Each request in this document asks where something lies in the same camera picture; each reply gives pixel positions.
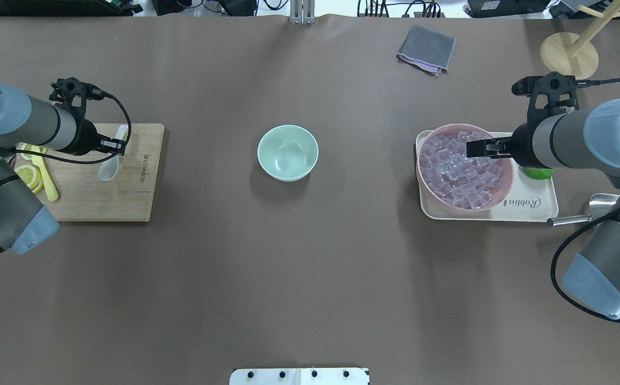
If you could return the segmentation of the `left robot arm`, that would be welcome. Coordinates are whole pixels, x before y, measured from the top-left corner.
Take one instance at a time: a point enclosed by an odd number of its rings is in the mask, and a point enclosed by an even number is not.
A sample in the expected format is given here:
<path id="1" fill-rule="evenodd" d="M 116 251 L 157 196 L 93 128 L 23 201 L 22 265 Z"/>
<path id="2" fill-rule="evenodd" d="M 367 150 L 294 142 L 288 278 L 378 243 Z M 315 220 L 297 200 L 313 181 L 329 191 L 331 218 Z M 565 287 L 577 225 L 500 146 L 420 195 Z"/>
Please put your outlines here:
<path id="1" fill-rule="evenodd" d="M 91 151 L 108 158 L 122 156 L 127 141 L 99 134 L 85 118 L 86 104 L 117 98 L 92 83 L 76 78 L 52 83 L 48 102 L 0 83 L 0 254 L 22 255 L 39 246 L 60 225 L 11 166 L 18 144 L 50 149 L 73 156 Z"/>

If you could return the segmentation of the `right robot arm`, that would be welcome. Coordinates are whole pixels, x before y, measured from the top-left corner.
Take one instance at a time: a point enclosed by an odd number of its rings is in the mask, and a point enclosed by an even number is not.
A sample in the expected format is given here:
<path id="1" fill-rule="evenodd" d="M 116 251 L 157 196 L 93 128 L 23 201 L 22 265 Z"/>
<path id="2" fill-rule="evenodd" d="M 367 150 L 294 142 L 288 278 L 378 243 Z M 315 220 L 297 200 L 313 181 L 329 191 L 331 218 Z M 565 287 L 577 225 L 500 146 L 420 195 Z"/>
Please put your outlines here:
<path id="1" fill-rule="evenodd" d="M 530 108 L 511 136 L 468 142 L 466 155 L 511 158 L 527 169 L 594 169 L 620 190 L 620 98 L 567 113 Z M 576 309 L 620 324 L 620 195 L 595 194 L 586 214 L 548 220 L 578 222 L 554 253 L 551 283 Z"/>

